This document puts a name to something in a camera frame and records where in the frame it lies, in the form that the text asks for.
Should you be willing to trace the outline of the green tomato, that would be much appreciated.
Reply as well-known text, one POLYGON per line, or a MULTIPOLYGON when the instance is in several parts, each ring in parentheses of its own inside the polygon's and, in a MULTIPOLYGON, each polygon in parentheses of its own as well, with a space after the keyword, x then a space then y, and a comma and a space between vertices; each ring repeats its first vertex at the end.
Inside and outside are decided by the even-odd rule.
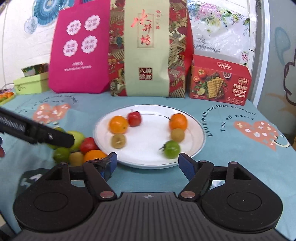
POLYGON ((167 159, 175 159, 181 152, 180 145, 173 140, 167 141, 159 150, 167 159))
POLYGON ((60 164, 62 162, 68 163, 70 156, 70 150, 64 147, 59 147, 55 149, 53 152, 53 160, 56 164, 60 164))

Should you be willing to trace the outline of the brown longan fruit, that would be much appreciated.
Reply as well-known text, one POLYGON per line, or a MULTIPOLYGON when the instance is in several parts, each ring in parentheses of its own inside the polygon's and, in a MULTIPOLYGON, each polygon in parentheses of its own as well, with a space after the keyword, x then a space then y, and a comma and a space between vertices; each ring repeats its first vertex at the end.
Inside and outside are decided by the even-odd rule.
POLYGON ((84 155, 81 152, 74 152, 69 155, 69 164, 73 167, 82 166, 84 155))
POLYGON ((124 134, 117 133, 111 138, 111 146, 115 149, 121 149, 126 144, 126 138, 124 134))
POLYGON ((172 141, 180 143, 185 138, 185 132, 181 128, 175 128, 171 131, 170 137, 172 141))

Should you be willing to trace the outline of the round green apple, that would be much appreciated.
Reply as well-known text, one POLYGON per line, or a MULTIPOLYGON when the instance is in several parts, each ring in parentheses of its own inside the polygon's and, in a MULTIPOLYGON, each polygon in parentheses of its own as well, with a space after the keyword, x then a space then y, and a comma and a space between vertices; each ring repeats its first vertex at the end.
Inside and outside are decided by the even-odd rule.
POLYGON ((85 139, 85 136, 78 131, 68 131, 68 134, 71 134, 74 137, 74 144, 69 148, 70 152, 79 151, 80 145, 85 139))

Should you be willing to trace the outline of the large orange tangerine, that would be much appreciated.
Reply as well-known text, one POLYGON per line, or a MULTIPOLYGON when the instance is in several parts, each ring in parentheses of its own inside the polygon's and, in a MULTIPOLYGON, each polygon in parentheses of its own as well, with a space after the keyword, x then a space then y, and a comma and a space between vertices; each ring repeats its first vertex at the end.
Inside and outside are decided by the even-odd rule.
POLYGON ((109 121, 108 128, 113 134, 124 134, 128 129, 128 121, 123 116, 116 115, 109 121))

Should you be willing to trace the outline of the yellow tray with fruits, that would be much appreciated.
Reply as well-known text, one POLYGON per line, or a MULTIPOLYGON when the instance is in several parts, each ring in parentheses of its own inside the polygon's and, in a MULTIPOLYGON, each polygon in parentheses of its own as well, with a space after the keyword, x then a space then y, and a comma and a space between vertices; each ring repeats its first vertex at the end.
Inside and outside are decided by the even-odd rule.
POLYGON ((15 93, 13 92, 4 92, 0 95, 0 105, 4 105, 15 98, 15 93))

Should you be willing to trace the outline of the white oval plate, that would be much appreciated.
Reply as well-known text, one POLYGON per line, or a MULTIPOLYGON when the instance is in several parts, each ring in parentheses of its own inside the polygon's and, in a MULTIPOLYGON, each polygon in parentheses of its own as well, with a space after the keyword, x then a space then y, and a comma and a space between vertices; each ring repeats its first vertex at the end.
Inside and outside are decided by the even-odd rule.
POLYGON ((194 117, 168 106, 142 104, 116 109, 99 119, 93 130, 93 138, 103 152, 107 154, 115 152, 118 162, 123 165, 139 169, 170 168, 176 166, 178 160, 177 158, 166 158, 160 148, 170 139, 169 119, 177 113, 183 114, 188 121, 185 138, 180 143, 181 152, 192 158, 205 145, 205 131, 194 117), (111 146, 112 133, 108 128, 109 121, 117 115, 127 117, 128 113, 134 110, 140 113, 142 123, 137 127, 127 129, 126 144, 123 148, 113 148, 111 146))

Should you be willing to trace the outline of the light green box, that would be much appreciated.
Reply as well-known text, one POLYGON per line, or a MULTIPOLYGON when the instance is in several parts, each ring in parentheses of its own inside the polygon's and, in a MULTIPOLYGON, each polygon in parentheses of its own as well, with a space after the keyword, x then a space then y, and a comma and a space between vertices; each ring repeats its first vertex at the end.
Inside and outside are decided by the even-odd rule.
POLYGON ((40 94, 48 91, 48 72, 22 77, 14 80, 14 86, 18 95, 40 94))

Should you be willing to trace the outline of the green patterned bowl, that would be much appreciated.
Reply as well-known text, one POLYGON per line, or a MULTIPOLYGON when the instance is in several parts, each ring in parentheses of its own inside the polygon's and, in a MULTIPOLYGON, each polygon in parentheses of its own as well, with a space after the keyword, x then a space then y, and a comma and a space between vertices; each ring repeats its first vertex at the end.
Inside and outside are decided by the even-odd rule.
POLYGON ((42 63, 37 65, 28 66, 22 69, 24 77, 38 75, 41 73, 48 72, 48 63, 42 63))

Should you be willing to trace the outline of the small orange with stem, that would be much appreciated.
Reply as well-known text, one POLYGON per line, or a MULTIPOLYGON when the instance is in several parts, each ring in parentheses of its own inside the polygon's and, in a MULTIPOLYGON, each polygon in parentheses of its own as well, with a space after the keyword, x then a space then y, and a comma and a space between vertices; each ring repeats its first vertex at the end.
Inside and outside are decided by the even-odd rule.
POLYGON ((170 117, 164 116, 164 118, 168 122, 167 127, 170 131, 177 128, 185 131, 188 127, 188 120, 184 114, 175 113, 170 117))

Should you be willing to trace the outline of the blue printed tablecloth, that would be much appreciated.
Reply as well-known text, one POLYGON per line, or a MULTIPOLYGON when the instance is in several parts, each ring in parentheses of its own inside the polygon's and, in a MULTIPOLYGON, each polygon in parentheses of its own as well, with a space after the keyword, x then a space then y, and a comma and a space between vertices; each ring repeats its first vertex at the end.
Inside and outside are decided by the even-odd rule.
MULTIPOLYGON (((256 126, 268 120, 251 103, 226 105, 190 98, 113 97, 102 94, 56 94, 48 91, 35 95, 19 95, 5 108, 32 118, 42 104, 55 107, 67 103, 70 108, 58 121, 67 131, 92 136, 96 122, 107 113, 136 104, 159 104, 182 110, 197 119, 206 132, 206 143, 196 160, 207 160, 216 166, 239 162, 271 188, 283 202, 283 213, 277 229, 295 239, 295 150, 277 132, 274 149, 244 135, 235 124, 256 126)), ((1 214, 13 231, 20 228, 13 214, 15 197, 26 190, 54 161, 47 145, 30 145, 10 135, 3 135, 5 156, 1 158, 1 214)))

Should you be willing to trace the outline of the small red apple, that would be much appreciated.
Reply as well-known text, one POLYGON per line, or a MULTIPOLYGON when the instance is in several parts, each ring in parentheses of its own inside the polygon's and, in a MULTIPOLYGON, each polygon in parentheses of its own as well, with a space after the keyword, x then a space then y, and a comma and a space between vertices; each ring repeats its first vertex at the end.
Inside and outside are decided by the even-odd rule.
POLYGON ((142 117, 138 111, 132 111, 127 115, 127 121, 129 126, 133 128, 142 123, 142 117))

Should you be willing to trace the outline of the magenta fabric bag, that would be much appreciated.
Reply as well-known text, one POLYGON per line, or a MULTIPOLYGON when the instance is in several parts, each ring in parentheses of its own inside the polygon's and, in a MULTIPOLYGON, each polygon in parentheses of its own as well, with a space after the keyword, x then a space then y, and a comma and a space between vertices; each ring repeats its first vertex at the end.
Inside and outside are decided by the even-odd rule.
POLYGON ((109 87, 110 1, 75 1, 60 11, 48 84, 56 93, 102 93, 109 87))

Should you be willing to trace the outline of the red cracker box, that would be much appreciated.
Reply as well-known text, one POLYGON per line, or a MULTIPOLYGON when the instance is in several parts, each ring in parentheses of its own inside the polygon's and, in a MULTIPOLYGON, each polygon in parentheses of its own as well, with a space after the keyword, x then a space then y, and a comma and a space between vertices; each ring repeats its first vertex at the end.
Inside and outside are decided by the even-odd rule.
POLYGON ((244 106, 251 81, 244 65, 194 55, 189 97, 244 106))

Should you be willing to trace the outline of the blue paper fan decoration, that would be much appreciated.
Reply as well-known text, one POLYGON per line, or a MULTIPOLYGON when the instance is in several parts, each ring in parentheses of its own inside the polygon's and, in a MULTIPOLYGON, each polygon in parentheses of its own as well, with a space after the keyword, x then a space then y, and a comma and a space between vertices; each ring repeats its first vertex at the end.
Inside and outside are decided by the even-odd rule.
POLYGON ((37 27, 51 25, 61 10, 74 6, 73 0, 36 0, 33 4, 32 16, 24 23, 24 31, 31 35, 37 27))

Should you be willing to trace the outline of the red patterned gift bag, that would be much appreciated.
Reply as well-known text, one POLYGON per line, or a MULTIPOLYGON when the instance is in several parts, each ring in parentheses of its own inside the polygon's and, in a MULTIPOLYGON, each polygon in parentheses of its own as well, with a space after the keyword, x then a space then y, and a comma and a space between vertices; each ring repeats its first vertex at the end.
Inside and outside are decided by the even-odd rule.
POLYGON ((184 98, 193 50, 186 1, 110 2, 112 96, 184 98))

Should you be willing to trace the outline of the floral plastic bag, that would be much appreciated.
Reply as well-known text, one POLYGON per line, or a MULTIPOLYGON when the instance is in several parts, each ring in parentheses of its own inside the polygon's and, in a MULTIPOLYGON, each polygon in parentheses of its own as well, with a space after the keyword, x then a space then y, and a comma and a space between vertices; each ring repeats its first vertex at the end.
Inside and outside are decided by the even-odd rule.
POLYGON ((247 1, 187 1, 194 54, 247 65, 247 1))

